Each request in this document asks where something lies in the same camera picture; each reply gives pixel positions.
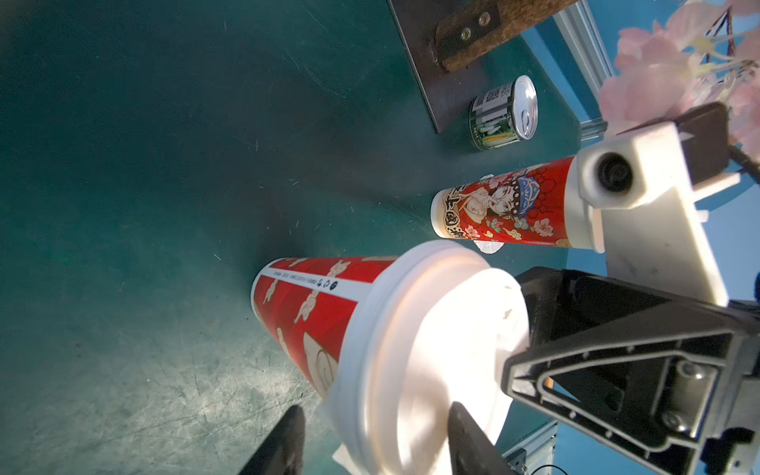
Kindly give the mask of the red paper cup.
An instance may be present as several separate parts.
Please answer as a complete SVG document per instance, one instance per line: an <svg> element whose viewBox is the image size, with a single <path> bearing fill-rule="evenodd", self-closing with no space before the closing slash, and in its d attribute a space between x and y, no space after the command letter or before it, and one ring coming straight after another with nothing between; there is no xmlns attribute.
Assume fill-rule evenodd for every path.
<svg viewBox="0 0 760 475"><path fill-rule="evenodd" d="M431 225L444 239L604 250L601 213L579 191L575 158L562 158L443 189Z"/></svg>
<svg viewBox="0 0 760 475"><path fill-rule="evenodd" d="M251 308L322 397L338 375L342 342L357 306L395 256L272 261L251 286Z"/></svg>

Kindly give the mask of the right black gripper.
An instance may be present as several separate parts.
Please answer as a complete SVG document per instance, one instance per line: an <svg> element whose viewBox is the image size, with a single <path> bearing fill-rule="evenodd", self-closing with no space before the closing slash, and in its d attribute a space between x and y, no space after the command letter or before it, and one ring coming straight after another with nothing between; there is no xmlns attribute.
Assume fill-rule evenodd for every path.
<svg viewBox="0 0 760 475"><path fill-rule="evenodd" d="M716 306L578 270L518 278L530 346L514 400L659 474L749 474L759 457L759 303Z"/></svg>

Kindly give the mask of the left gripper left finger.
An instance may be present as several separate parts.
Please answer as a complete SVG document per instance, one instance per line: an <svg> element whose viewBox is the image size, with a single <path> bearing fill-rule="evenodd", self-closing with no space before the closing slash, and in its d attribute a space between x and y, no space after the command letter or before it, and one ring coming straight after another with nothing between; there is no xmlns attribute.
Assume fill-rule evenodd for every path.
<svg viewBox="0 0 760 475"><path fill-rule="evenodd" d="M301 475L305 435L304 411L298 405L291 406L239 475Z"/></svg>

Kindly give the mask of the white cup lid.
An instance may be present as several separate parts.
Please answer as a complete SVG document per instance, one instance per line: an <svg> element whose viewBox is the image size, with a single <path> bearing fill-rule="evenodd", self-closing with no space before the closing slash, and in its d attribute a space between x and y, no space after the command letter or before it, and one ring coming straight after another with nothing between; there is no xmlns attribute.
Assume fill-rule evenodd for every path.
<svg viewBox="0 0 760 475"><path fill-rule="evenodd" d="M496 441L504 364L527 347L516 278L458 243L423 243L358 305L324 409L360 474L448 474L451 405Z"/></svg>

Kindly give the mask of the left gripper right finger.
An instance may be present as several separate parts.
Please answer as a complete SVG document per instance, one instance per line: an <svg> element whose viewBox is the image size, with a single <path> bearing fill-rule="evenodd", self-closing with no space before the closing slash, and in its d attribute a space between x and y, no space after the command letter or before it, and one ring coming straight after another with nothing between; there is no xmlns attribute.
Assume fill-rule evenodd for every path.
<svg viewBox="0 0 760 475"><path fill-rule="evenodd" d="M448 413L447 436L454 475L513 475L516 473L490 443L469 411L454 402Z"/></svg>

